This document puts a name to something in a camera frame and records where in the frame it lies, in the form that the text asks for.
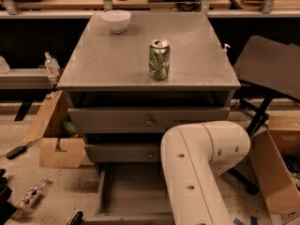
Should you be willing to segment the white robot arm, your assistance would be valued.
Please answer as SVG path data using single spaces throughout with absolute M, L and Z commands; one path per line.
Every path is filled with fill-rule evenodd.
M 247 132 L 231 121 L 180 125 L 160 154 L 175 225 L 233 225 L 216 178 L 246 157 Z

